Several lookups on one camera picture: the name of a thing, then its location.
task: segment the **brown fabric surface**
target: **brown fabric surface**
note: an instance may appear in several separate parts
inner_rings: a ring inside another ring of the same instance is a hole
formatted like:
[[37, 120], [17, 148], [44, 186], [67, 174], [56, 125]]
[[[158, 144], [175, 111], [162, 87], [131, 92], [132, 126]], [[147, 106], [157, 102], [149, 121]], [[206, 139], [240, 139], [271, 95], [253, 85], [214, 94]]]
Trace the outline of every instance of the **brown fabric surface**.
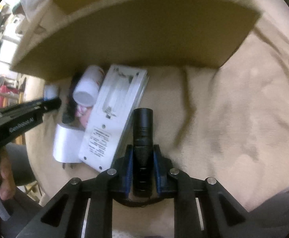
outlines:
[[[289, 189], [289, 39], [267, 15], [219, 70], [147, 69], [141, 106], [153, 109], [154, 142], [175, 166], [195, 178], [217, 178], [247, 210]], [[69, 82], [59, 83], [62, 98]], [[43, 81], [28, 83], [27, 99], [42, 93]], [[96, 176], [83, 163], [63, 170], [53, 159], [60, 117], [46, 115], [26, 133], [31, 166], [50, 197], [74, 176]], [[146, 208], [114, 203], [116, 235], [172, 237], [173, 223], [172, 200]]]

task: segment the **beige cloth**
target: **beige cloth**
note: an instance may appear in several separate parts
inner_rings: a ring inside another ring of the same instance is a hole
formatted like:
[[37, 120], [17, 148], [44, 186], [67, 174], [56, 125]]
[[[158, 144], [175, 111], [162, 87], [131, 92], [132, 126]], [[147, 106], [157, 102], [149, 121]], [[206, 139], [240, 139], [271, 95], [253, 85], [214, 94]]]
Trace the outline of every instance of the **beige cloth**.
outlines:
[[[176, 167], [195, 178], [215, 177], [247, 210], [289, 189], [289, 40], [268, 15], [219, 70], [147, 69], [141, 106], [153, 109], [154, 142]], [[69, 81], [59, 83], [63, 98]], [[29, 81], [27, 99], [41, 93], [39, 86], [43, 81]], [[31, 166], [50, 197], [74, 176], [96, 176], [83, 163], [63, 170], [53, 159], [60, 117], [50, 113], [26, 133]], [[173, 224], [172, 200], [145, 208], [114, 203], [116, 237], [173, 237]]]

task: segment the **white power adapter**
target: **white power adapter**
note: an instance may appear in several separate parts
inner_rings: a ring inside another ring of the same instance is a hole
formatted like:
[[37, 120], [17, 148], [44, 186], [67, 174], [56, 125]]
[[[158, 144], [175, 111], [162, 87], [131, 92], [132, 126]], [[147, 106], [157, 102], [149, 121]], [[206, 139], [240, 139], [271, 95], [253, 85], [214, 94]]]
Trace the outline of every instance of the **white power adapter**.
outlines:
[[146, 70], [121, 65], [109, 68], [78, 154], [83, 162], [99, 172], [111, 167], [147, 82]]

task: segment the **silver screw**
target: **silver screw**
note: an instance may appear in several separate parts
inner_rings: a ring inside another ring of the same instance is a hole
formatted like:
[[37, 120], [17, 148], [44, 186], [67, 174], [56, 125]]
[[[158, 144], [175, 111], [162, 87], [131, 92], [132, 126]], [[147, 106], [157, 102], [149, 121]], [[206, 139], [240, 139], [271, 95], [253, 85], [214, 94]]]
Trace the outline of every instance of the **silver screw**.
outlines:
[[114, 169], [114, 168], [110, 168], [107, 170], [107, 173], [110, 175], [110, 176], [113, 176], [117, 173], [117, 170]]
[[177, 168], [171, 168], [171, 169], [170, 169], [170, 174], [171, 174], [171, 175], [178, 175], [179, 172], [180, 172], [180, 170], [177, 169]]
[[217, 183], [217, 180], [214, 178], [214, 177], [208, 177], [207, 178], [207, 182], [209, 183], [209, 184], [215, 184], [215, 183]]
[[75, 185], [78, 184], [81, 181], [78, 177], [74, 177], [70, 180], [71, 184]]

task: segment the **human hand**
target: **human hand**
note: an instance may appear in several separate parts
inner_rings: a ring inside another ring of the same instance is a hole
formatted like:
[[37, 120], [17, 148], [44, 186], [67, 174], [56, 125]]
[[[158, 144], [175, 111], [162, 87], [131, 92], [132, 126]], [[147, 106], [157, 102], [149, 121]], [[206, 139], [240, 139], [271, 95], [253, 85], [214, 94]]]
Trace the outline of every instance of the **human hand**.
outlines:
[[3, 201], [11, 199], [14, 196], [16, 185], [14, 184], [8, 153], [4, 147], [0, 149], [0, 179], [2, 179], [0, 198]]

